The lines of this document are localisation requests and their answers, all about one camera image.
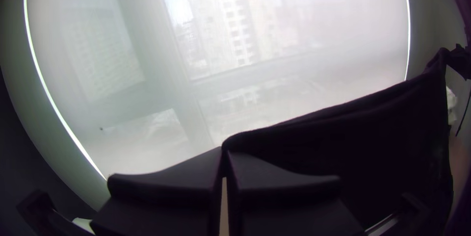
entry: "high-rise building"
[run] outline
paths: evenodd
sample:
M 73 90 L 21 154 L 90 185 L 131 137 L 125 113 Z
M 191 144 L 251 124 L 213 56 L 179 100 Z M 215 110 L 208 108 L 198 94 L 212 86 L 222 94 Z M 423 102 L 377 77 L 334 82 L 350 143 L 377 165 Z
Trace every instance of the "high-rise building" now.
M 88 101 L 119 92 L 144 80 L 135 53 L 126 50 L 112 10 L 64 11 L 62 35 Z
M 216 74 L 257 61 L 258 47 L 247 0 L 188 0 L 204 60 Z

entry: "curved edge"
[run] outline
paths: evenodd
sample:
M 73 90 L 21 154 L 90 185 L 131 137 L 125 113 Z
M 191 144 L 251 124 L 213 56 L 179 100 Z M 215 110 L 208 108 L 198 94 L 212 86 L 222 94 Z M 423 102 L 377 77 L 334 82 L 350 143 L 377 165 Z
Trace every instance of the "curved edge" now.
M 72 138 L 72 140 L 74 141 L 75 145 L 77 146 L 77 148 L 82 152 L 82 154 L 85 156 L 85 158 L 87 158 L 88 162 L 93 166 L 93 168 L 103 177 L 103 179 L 106 180 L 105 176 L 101 173 L 101 171 L 98 169 L 98 167 L 96 166 L 96 164 L 93 162 L 92 158 L 90 157 L 90 155 L 87 153 L 87 151 L 85 150 L 85 148 L 82 146 L 82 144 L 80 143 L 80 141 L 78 140 L 78 138 L 75 136 L 75 134 L 72 132 L 72 130 L 70 129 L 69 125 L 67 124 L 67 122 L 65 121 L 64 117 L 62 117 L 59 109 L 57 108 L 57 106 L 55 105 L 55 102 L 54 102 L 54 99 L 52 99 L 52 96 L 49 92 L 49 89 L 48 89 L 48 86 L 46 85 L 46 82 L 44 81 L 44 78 L 43 78 L 43 74 L 41 73 L 41 69 L 39 68 L 39 64 L 38 64 L 38 59 L 36 58 L 36 53 L 34 51 L 34 46 L 33 46 L 33 40 L 31 38 L 31 31 L 29 29 L 29 19 L 28 19 L 28 5 L 27 5 L 27 0 L 23 0 L 23 8 L 24 8 L 24 11 L 25 11 L 25 25 L 26 25 L 26 34 L 28 35 L 28 42 L 29 42 L 29 49 L 31 49 L 31 56 L 33 58 L 33 62 L 34 62 L 34 67 L 36 68 L 36 71 L 38 72 L 38 76 L 39 76 L 39 79 L 41 81 L 41 84 L 43 85 L 43 88 L 44 88 L 44 92 L 46 93 L 46 95 L 48 96 L 48 99 L 49 99 L 49 102 L 51 102 L 51 105 L 54 109 L 54 112 L 57 114 L 57 117 L 59 118 L 60 122 L 62 123 L 62 125 L 64 126 L 65 130 L 67 131 L 67 133 L 69 134 L 69 136 Z
M 0 32 L 8 36 L 0 43 L 0 62 L 15 112 L 51 169 L 85 203 L 99 210 L 109 199 L 106 180 L 77 149 L 41 85 L 29 47 L 24 0 L 1 0 L 0 5 Z
M 409 5 L 409 0 L 406 0 L 406 4 L 407 4 L 408 32 L 407 32 L 407 63 L 406 63 L 406 74 L 404 76 L 404 80 L 407 80 L 407 72 L 409 70 L 409 60 L 411 58 L 411 8 Z

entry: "sheer curtain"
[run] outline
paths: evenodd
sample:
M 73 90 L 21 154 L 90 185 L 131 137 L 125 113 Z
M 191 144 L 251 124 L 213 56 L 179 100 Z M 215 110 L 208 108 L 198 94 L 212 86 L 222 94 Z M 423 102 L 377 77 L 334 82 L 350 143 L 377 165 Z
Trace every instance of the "sheer curtain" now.
M 407 0 L 28 0 L 60 115 L 105 177 L 404 80 Z

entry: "black foam pad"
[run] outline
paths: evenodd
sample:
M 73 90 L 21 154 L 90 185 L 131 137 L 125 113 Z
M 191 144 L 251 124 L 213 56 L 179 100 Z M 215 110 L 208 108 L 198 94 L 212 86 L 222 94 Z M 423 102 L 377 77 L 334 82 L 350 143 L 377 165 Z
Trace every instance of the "black foam pad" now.
M 216 236 L 221 185 L 220 148 L 156 173 L 115 174 L 91 227 L 98 236 Z

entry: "glass pane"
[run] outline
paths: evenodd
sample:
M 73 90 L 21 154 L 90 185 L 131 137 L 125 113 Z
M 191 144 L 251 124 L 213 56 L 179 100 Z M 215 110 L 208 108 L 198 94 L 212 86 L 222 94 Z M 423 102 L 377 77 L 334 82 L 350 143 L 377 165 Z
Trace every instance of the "glass pane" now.
M 83 145 L 105 177 L 155 172 L 198 155 L 172 109 L 101 131 Z
M 407 51 L 406 0 L 165 1 L 190 79 L 307 52 Z
M 390 58 L 395 62 L 400 58 Z M 345 103 L 384 89 L 398 71 L 375 72 L 375 66 L 335 74 L 299 74 L 247 86 L 200 101 L 216 145 L 229 136 L 277 124 L 312 111 Z

